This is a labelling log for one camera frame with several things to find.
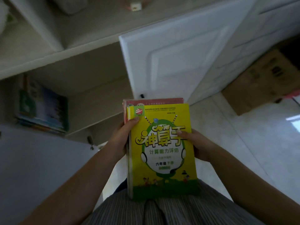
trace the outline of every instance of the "cardboard box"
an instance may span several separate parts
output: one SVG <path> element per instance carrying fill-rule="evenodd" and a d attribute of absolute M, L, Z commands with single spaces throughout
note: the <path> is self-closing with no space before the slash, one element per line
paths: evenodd
<path fill-rule="evenodd" d="M 298 38 L 278 44 L 222 91 L 237 115 L 300 89 L 299 48 Z"/>

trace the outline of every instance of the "gray striped fabric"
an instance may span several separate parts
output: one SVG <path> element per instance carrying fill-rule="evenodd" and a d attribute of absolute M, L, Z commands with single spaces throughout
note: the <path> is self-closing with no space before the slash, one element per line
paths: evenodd
<path fill-rule="evenodd" d="M 108 197 L 82 224 L 263 224 L 237 204 L 199 180 L 199 196 L 134 202 L 122 190 Z"/>

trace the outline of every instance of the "cabinet door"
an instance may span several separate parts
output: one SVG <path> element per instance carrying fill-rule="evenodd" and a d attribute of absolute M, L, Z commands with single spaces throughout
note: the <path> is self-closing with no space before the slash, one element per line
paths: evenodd
<path fill-rule="evenodd" d="M 256 0 L 225 0 L 119 37 L 134 98 L 190 97 Z"/>

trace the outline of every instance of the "publisher logo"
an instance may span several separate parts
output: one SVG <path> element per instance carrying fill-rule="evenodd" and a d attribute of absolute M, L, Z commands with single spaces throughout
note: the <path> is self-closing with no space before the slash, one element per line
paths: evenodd
<path fill-rule="evenodd" d="M 141 115 L 143 113 L 143 109 L 138 108 L 138 109 L 135 110 L 135 113 L 137 115 Z"/>

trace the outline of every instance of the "floor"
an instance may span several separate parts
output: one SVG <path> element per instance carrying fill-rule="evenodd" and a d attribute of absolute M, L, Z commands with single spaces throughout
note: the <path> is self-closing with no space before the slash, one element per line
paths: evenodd
<path fill-rule="evenodd" d="M 300 203 L 300 106 L 292 99 L 237 116 L 221 93 L 190 107 L 192 127 Z M 196 159 L 197 176 L 228 197 L 212 166 Z M 103 199 L 126 178 L 126 159 L 115 166 Z"/>

